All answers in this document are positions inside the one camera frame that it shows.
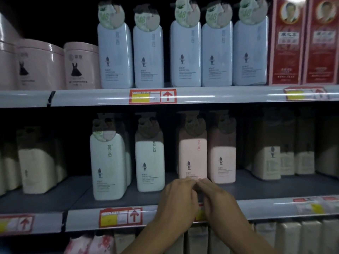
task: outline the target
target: red box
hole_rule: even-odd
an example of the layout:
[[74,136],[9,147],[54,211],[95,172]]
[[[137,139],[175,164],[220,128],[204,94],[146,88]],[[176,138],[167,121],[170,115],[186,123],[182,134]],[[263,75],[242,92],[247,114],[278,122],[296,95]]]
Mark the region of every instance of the red box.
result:
[[339,0],[309,0],[303,84],[337,84]]
[[300,85],[306,0],[273,0],[269,85]]

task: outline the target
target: human hand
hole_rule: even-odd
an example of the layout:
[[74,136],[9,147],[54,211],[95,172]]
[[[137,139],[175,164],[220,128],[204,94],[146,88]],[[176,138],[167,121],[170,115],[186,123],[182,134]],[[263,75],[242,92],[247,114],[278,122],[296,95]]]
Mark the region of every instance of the human hand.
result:
[[175,179],[161,193],[154,223],[161,225],[172,245],[194,222],[199,210],[196,180]]
[[207,220],[215,234],[228,246],[242,239],[252,230],[233,195],[208,179],[199,179],[198,186],[204,192]]

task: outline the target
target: red product box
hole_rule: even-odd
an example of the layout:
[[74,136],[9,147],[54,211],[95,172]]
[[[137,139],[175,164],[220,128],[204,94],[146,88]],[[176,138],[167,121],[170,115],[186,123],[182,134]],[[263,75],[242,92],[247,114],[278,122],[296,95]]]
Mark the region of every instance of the red product box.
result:
[[303,84],[337,84],[339,0],[309,0]]
[[300,85],[306,0],[273,0],[269,85]]

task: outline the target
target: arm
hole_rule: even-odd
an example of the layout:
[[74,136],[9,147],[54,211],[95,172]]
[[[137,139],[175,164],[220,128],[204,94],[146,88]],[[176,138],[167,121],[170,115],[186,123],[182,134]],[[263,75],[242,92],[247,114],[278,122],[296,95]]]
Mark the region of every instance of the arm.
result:
[[201,179],[197,184],[205,194],[205,213],[211,228],[236,254],[277,254],[252,230],[230,193],[208,179]]
[[140,235],[122,254],[163,254],[186,232],[199,210],[192,179],[176,179],[168,184],[159,201],[157,213]]

